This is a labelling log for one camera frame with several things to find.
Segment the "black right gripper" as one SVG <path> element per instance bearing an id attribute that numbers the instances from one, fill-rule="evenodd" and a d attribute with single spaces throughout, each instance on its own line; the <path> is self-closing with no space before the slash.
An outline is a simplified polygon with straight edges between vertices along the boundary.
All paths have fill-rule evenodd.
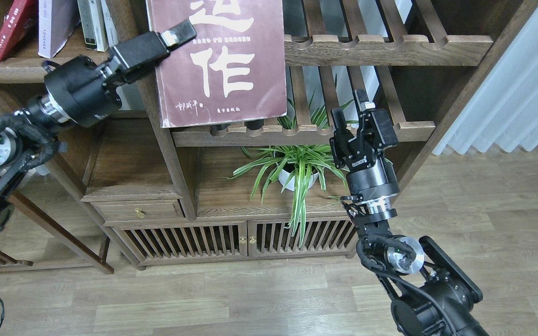
<path id="1" fill-rule="evenodd" d="M 337 168 L 349 169 L 346 182 L 350 195 L 341 196 L 340 202 L 350 201 L 358 206 L 390 206 L 390 198 L 396 196 L 400 188 L 393 164 L 384 157 L 385 149 L 399 143 L 389 111 L 377 109 L 374 103 L 369 102 L 364 89 L 354 90 L 354 100 L 358 108 L 356 136 L 347 129 L 343 110 L 331 110 L 333 160 Z"/>

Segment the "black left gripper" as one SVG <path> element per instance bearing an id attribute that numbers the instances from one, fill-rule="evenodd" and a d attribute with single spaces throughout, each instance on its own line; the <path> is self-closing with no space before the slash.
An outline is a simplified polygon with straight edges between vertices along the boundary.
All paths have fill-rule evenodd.
<path id="1" fill-rule="evenodd" d="M 142 79 L 172 51 L 196 37 L 194 26 L 185 20 L 164 32 L 149 31 L 112 46 L 109 59 L 101 64 L 84 55 L 64 64 L 45 60 L 42 66 L 50 101 L 67 119 L 91 127 L 121 108 L 117 86 Z"/>

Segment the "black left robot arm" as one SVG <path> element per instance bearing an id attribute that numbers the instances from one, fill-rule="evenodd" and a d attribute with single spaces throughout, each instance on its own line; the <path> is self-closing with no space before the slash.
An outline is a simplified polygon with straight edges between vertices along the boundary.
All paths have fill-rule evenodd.
<path id="1" fill-rule="evenodd" d="M 64 64 L 42 63 L 47 93 L 0 116 L 0 168 L 7 169 L 0 178 L 0 232 L 14 210 L 9 198 L 27 172 L 62 151 L 57 135 L 74 125 L 91 127 L 116 112 L 122 105 L 119 86 L 143 79 L 196 35 L 192 23 L 183 21 L 112 46 L 100 64 L 84 55 Z"/>

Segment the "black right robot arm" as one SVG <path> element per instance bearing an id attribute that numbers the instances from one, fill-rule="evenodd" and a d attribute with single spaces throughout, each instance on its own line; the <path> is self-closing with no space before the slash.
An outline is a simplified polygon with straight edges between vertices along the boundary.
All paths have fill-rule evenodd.
<path id="1" fill-rule="evenodd" d="M 359 127 L 352 134 L 341 108 L 331 111 L 330 139 L 337 168 L 348 168 L 350 194 L 340 202 L 357 229 L 356 253 L 391 299 L 391 315 L 406 336 L 485 336 L 471 315 L 482 291 L 435 241 L 395 235 L 388 220 L 397 215 L 391 198 L 400 192 L 392 162 L 384 152 L 398 144 L 391 117 L 354 92 Z"/>

